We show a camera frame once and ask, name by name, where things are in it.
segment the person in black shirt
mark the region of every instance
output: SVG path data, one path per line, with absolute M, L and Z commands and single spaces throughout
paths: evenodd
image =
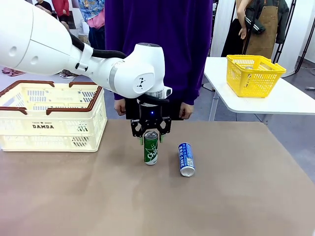
M 42 9 L 43 11 L 47 12 L 49 15 L 51 15 L 53 13 L 51 5 L 46 1 L 37 0 L 37 3 L 35 4 L 35 6 Z

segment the floor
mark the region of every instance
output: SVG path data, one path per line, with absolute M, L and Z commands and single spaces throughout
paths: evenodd
M 315 99 L 314 91 L 305 91 L 305 87 L 315 87 L 315 70 L 309 68 L 315 68 L 315 64 L 305 61 L 299 73 L 285 79 Z M 8 77 L 0 73 L 0 91 L 16 80 L 49 80 L 56 83 L 69 83 L 72 81 L 62 79 L 58 75 L 44 77 L 25 74 L 17 77 Z M 79 76 L 75 79 L 75 81 L 86 80 L 88 78 L 84 76 Z M 200 96 L 195 102 L 194 114 L 189 121 L 208 120 L 213 95 L 213 92 L 205 88 L 201 89 Z M 108 118 L 124 119 L 124 117 L 119 117 L 113 109 L 114 98 L 109 91 L 105 91 L 105 103 Z M 255 115 L 236 114 L 229 111 L 222 101 L 219 101 L 218 104 L 216 120 L 258 121 Z M 276 115 L 270 120 L 269 129 L 315 183 L 315 116 Z

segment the robotic arm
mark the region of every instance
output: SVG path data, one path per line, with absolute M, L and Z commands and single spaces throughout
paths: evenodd
M 161 106 L 172 89 L 164 86 L 163 49 L 139 43 L 126 57 L 121 52 L 94 50 L 70 35 L 65 27 L 24 0 L 6 1 L 0 8 L 0 65 L 27 73 L 54 75 L 67 69 L 90 77 L 99 86 L 126 98 L 138 98 L 140 120 L 132 120 L 133 135 L 147 129 L 169 133 L 170 119 Z M 166 127 L 160 124 L 165 121 Z M 141 124 L 140 130 L 135 127 Z

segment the apron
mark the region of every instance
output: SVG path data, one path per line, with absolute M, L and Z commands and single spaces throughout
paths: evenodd
M 266 30 L 262 34 L 252 34 L 246 55 L 264 56 L 271 59 L 278 32 L 278 6 L 266 6 L 266 0 L 259 21 Z

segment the shoe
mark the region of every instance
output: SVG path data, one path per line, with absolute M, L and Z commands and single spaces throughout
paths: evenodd
M 64 78 L 64 79 L 73 79 L 79 75 L 74 74 L 68 70 L 63 70 L 62 72 L 59 73 L 60 77 Z

